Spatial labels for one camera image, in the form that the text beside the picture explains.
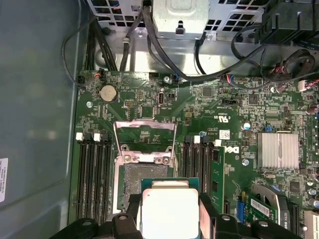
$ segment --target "connector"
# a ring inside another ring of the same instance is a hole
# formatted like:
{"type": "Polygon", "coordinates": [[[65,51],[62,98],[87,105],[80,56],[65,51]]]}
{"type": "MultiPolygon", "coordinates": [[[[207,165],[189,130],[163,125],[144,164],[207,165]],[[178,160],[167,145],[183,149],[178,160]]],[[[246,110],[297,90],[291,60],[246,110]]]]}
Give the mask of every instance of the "connector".
{"type": "Polygon", "coordinates": [[[319,215],[313,211],[305,211],[304,224],[308,227],[305,239],[319,239],[319,215]]]}

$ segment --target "chipset heatsink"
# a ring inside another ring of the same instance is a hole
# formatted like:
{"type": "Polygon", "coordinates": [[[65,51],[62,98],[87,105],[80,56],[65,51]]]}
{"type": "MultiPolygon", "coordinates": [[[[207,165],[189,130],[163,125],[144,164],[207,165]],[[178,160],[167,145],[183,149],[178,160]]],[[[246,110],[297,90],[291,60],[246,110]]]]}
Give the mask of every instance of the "chipset heatsink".
{"type": "Polygon", "coordinates": [[[298,135],[292,133],[258,133],[259,168],[299,167],[298,135]]]}

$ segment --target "usb port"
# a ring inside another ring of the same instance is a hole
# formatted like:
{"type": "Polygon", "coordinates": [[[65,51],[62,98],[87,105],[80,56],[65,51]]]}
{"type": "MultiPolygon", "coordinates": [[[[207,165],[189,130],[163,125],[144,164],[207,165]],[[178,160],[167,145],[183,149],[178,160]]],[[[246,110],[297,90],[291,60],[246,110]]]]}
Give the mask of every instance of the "usb port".
{"type": "Polygon", "coordinates": [[[159,105],[162,105],[164,103],[164,93],[159,93],[159,105]]]}

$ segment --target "integrated circuit chip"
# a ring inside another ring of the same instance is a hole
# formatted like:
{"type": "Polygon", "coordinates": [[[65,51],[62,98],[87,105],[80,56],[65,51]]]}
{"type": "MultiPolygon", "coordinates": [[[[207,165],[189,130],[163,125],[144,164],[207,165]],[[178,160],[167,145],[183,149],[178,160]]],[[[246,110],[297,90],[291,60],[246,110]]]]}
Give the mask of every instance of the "integrated circuit chip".
{"type": "Polygon", "coordinates": [[[211,87],[204,87],[203,88],[203,96],[212,97],[213,96],[212,88],[211,87]]]}
{"type": "Polygon", "coordinates": [[[249,95],[248,102],[250,105],[257,105],[258,104],[258,95],[255,95],[255,94],[249,95]]]}
{"type": "Polygon", "coordinates": [[[292,193],[300,192],[300,183],[299,182],[290,182],[290,192],[292,192],[292,193]]]}

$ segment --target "label sticker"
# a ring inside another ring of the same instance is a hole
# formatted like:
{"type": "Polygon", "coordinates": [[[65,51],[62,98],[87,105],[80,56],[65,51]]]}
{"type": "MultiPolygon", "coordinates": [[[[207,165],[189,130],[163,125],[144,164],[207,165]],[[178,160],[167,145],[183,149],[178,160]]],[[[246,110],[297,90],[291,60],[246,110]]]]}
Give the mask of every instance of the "label sticker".
{"type": "Polygon", "coordinates": [[[220,130],[219,139],[230,140],[230,130],[220,130]]]}
{"type": "Polygon", "coordinates": [[[5,199],[6,174],[8,170],[8,158],[0,158],[0,203],[5,199]]]}
{"type": "Polygon", "coordinates": [[[261,205],[260,203],[258,203],[257,201],[255,201],[254,199],[251,199],[250,201],[251,206],[255,209],[257,209],[259,212],[265,214],[267,217],[270,216],[270,211],[268,208],[266,208],[265,206],[261,205]]]}

